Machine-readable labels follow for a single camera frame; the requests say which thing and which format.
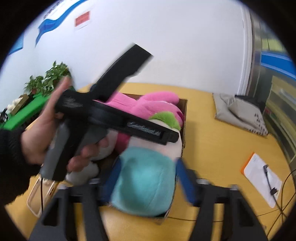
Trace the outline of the black sleeve forearm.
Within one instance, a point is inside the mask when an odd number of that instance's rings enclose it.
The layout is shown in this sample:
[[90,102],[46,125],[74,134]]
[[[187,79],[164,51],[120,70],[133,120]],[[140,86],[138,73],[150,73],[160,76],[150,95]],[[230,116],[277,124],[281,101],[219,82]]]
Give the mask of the black sleeve forearm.
[[1,129],[1,206],[12,203],[24,194],[30,178],[36,176],[40,164],[30,164],[22,153],[21,135],[25,130]]

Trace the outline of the person's left hand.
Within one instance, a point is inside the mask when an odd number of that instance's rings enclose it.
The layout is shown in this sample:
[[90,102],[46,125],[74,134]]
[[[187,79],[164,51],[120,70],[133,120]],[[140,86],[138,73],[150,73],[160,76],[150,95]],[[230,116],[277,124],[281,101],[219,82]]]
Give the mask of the person's left hand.
[[[71,79],[66,76],[60,81],[59,86],[51,94],[41,115],[33,126],[22,133],[21,147],[26,162],[31,166],[40,167],[45,158],[46,150],[51,144],[59,120],[63,117],[61,113],[55,113],[55,104],[61,94],[71,85]],[[85,146],[80,155],[70,159],[67,165],[68,172],[79,172],[90,163],[91,158],[97,157],[100,149],[109,145],[108,138],[100,142]]]

